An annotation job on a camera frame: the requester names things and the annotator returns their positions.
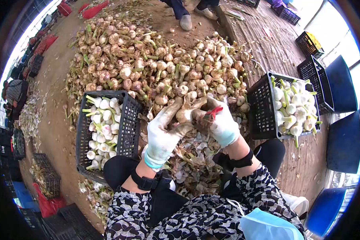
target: blue face mask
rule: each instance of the blue face mask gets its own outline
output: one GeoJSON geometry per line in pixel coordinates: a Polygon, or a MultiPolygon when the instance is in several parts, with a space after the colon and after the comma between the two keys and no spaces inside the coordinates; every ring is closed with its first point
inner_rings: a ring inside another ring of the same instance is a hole
{"type": "Polygon", "coordinates": [[[228,202],[241,212],[240,226],[246,240],[304,240],[301,232],[292,223],[259,208],[244,215],[238,202],[234,200],[228,202]]]}

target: black and white floral clothing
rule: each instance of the black and white floral clothing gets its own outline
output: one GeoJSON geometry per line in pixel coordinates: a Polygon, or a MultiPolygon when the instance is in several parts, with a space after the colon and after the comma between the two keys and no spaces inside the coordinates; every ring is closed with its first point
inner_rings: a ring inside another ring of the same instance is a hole
{"type": "MultiPolygon", "coordinates": [[[[281,196],[276,181],[260,164],[248,177],[237,177],[236,185],[244,197],[244,214],[259,207],[292,223],[305,236],[298,216],[281,196]]],[[[200,195],[189,200],[171,217],[149,228],[150,193],[138,194],[119,187],[108,209],[104,238],[113,239],[200,239],[207,233],[218,239],[245,239],[240,211],[218,195],[200,195]]]]}

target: blue bin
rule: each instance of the blue bin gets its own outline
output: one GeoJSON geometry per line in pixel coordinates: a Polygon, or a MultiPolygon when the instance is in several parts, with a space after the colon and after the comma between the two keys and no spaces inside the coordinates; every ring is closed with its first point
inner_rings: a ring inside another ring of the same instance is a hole
{"type": "Polygon", "coordinates": [[[322,190],[308,213],[307,229],[320,237],[326,235],[339,213],[345,193],[346,188],[322,190]]]}
{"type": "Polygon", "coordinates": [[[335,113],[349,113],[357,110],[357,98],[349,68],[343,57],[338,56],[326,69],[331,87],[335,113]]]}
{"type": "Polygon", "coordinates": [[[32,209],[34,212],[39,212],[39,205],[33,201],[32,196],[26,189],[24,182],[13,182],[13,187],[19,199],[21,206],[24,209],[32,209]]]}
{"type": "Polygon", "coordinates": [[[360,111],[329,127],[327,167],[333,171],[357,173],[360,163],[360,111]]]}

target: dirty work glove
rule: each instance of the dirty work glove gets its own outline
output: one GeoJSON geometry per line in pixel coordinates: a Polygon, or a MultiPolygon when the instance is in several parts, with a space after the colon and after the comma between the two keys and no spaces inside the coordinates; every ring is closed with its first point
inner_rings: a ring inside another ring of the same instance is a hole
{"type": "MultiPolygon", "coordinates": [[[[228,105],[220,102],[214,98],[207,98],[208,113],[213,110],[220,110],[215,115],[209,132],[211,136],[221,145],[226,147],[234,143],[240,136],[239,125],[232,118],[231,112],[229,111],[228,105]]],[[[207,112],[200,109],[192,111],[192,118],[197,119],[203,117],[207,112]]]]}
{"type": "Polygon", "coordinates": [[[189,122],[179,124],[170,131],[165,129],[182,104],[183,99],[178,98],[171,106],[163,108],[148,124],[148,147],[144,161],[153,169],[160,168],[167,161],[179,140],[193,129],[193,125],[189,122]]]}

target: shoe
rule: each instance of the shoe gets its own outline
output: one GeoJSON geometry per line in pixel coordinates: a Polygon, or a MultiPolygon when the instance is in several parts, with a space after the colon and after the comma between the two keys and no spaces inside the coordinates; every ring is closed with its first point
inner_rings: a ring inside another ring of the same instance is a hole
{"type": "Polygon", "coordinates": [[[180,19],[180,26],[184,31],[192,30],[191,15],[183,15],[180,19]]]}
{"type": "Polygon", "coordinates": [[[195,7],[195,9],[193,10],[194,12],[197,12],[201,15],[204,15],[206,18],[210,19],[210,20],[217,20],[217,16],[215,14],[213,14],[208,8],[204,9],[204,10],[198,10],[197,7],[195,7]]]}

